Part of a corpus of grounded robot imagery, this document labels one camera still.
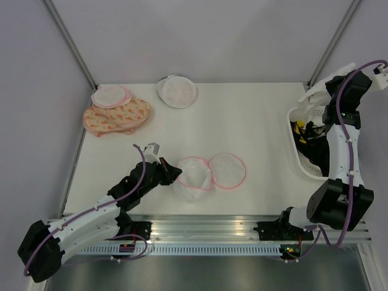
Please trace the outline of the pink trimmed mesh laundry bag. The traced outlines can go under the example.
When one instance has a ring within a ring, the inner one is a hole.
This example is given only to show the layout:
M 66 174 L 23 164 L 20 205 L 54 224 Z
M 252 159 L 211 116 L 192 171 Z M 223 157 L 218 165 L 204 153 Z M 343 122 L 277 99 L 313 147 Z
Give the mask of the pink trimmed mesh laundry bag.
M 235 155 L 220 153 L 212 159 L 190 156 L 179 161 L 182 173 L 172 184 L 174 194 L 185 202 L 197 202 L 211 194 L 215 187 L 233 190 L 247 175 L 243 161 Z

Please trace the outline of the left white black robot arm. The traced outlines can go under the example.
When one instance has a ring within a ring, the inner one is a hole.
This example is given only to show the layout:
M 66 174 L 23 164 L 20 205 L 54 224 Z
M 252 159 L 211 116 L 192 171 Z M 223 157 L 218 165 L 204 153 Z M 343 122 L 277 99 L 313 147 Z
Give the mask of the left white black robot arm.
M 148 235 L 136 229 L 128 211 L 155 187 L 173 184 L 180 174 L 182 170 L 164 158 L 140 162 L 91 208 L 48 224 L 34 222 L 17 251 L 24 275 L 36 283 L 45 281 L 72 256 L 100 241 L 146 241 Z

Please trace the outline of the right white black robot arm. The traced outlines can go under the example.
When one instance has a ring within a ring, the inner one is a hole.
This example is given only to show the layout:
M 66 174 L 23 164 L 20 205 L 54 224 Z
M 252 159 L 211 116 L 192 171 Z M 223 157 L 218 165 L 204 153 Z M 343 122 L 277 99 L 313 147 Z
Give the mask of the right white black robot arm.
M 283 239 L 293 238 L 312 224 L 352 231 L 373 202 L 374 193 L 365 188 L 358 162 L 361 118 L 357 110 L 372 80 L 361 71 L 336 76 L 326 83 L 331 97 L 322 122 L 329 148 L 327 180 L 310 197 L 305 207 L 289 207 L 288 218 L 277 223 Z

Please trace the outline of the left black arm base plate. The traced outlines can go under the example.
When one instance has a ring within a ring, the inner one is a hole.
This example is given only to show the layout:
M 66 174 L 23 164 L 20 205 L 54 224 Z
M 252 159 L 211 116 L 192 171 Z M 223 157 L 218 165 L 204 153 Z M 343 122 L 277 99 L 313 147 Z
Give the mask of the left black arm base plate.
M 150 221 L 132 221 L 125 222 L 119 228 L 119 232 L 112 238 L 113 240 L 137 239 L 137 237 L 129 236 L 139 235 L 145 240 L 150 239 L 152 232 L 152 223 Z

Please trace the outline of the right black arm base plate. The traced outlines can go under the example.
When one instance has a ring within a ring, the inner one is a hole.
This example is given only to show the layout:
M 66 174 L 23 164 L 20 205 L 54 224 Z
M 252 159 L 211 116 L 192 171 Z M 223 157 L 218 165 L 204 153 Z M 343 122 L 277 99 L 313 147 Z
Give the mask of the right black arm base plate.
M 260 241 L 313 241 L 313 233 L 289 223 L 290 211 L 284 210 L 274 221 L 257 222 L 254 231 Z

